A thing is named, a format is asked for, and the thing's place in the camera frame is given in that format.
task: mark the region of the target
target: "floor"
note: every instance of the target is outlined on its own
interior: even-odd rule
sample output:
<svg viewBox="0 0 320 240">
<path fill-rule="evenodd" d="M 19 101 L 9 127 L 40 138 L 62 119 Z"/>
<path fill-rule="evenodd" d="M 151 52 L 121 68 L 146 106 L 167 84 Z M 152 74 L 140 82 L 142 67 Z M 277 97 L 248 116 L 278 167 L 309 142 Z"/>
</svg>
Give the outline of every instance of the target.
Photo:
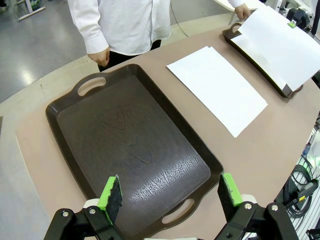
<svg viewBox="0 0 320 240">
<path fill-rule="evenodd" d="M 26 14 L 23 4 L 6 0 L 0 12 L 0 103 L 57 68 L 86 54 L 66 0 L 43 0 L 46 10 L 18 22 Z M 228 13 L 213 0 L 172 0 L 179 23 Z M 170 13 L 171 23 L 176 20 Z"/>
<path fill-rule="evenodd" d="M 182 8 L 182 3 L 191 2 L 189 12 Z M 0 76 L 6 77 L 0 80 L 1 239 L 43 239 L 50 223 L 21 156 L 16 126 L 37 106 L 98 71 L 85 56 L 65 1 L 47 1 L 45 5 L 45 11 L 22 22 L 10 16 L 12 8 L 0 14 Z M 211 0 L 173 0 L 172 6 L 182 22 L 180 27 L 189 36 L 226 26 L 231 17 Z M 171 32 L 164 45 L 186 38 L 176 24 Z"/>
</svg>

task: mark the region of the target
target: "stack of paper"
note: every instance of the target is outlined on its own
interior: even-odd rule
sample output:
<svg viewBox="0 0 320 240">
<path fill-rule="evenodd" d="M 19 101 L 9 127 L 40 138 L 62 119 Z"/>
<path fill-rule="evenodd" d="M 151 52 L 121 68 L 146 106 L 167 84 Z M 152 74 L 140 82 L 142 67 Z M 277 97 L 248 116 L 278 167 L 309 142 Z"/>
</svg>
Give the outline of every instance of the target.
<svg viewBox="0 0 320 240">
<path fill-rule="evenodd" d="M 239 28 L 242 35 L 233 41 L 280 88 L 287 84 L 295 91 L 320 70 L 320 45 L 300 28 L 290 27 L 289 22 L 270 7 L 259 8 L 242 24 Z"/>
<path fill-rule="evenodd" d="M 167 66 L 235 138 L 266 101 L 215 49 L 204 47 Z"/>
</svg>

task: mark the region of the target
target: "dark brown serving tray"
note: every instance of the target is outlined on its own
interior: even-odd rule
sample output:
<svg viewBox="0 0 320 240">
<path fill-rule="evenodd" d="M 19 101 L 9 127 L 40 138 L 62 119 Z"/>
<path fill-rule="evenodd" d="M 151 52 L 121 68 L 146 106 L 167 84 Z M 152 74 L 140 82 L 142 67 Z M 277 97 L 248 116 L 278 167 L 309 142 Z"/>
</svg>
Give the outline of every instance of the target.
<svg viewBox="0 0 320 240">
<path fill-rule="evenodd" d="M 275 81 L 265 72 L 265 70 L 255 62 L 244 50 L 242 50 L 237 44 L 235 44 L 232 39 L 241 35 L 238 30 L 235 30 L 235 27 L 240 27 L 241 23 L 234 23 L 229 29 L 223 30 L 222 35 L 224 39 L 234 47 L 242 56 L 244 56 L 267 80 L 268 82 L 274 87 L 274 89 L 284 98 L 292 99 L 296 93 L 300 92 L 303 88 L 301 85 L 297 90 L 292 91 L 291 88 L 286 84 L 283 89 L 281 89 Z"/>
<path fill-rule="evenodd" d="M 78 94 L 86 82 L 106 84 Z M 83 78 L 46 108 L 54 137 L 88 199 L 118 174 L 123 201 L 116 227 L 142 240 L 188 218 L 219 181 L 222 165 L 144 70 L 130 64 Z M 178 219 L 162 219 L 187 199 Z"/>
</svg>

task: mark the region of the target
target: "shirt cuff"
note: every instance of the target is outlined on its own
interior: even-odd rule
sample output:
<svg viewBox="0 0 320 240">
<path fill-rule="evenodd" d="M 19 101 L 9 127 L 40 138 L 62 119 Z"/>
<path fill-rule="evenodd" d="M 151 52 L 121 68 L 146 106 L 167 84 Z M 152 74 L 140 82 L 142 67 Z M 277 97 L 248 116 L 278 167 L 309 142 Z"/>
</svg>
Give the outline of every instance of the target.
<svg viewBox="0 0 320 240">
<path fill-rule="evenodd" d="M 236 8 L 245 3 L 245 0 L 229 0 L 232 7 Z"/>
<path fill-rule="evenodd" d="M 109 47 L 107 40 L 102 32 L 97 36 L 84 40 L 85 49 L 87 54 L 100 53 Z"/>
</svg>

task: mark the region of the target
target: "gray floor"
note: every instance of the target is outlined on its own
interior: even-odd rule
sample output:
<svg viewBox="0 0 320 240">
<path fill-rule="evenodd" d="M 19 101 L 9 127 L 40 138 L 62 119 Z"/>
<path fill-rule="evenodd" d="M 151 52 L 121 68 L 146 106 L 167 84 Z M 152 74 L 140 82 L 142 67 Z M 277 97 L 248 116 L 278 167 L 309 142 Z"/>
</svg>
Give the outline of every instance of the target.
<svg viewBox="0 0 320 240">
<path fill-rule="evenodd" d="M 0 103 L 53 70 L 86 54 L 66 0 L 44 1 L 46 10 L 23 21 L 27 11 L 14 6 L 0 13 Z M 172 0 L 179 23 L 227 13 L 213 0 Z M 172 12 L 171 23 L 175 24 Z"/>
</svg>

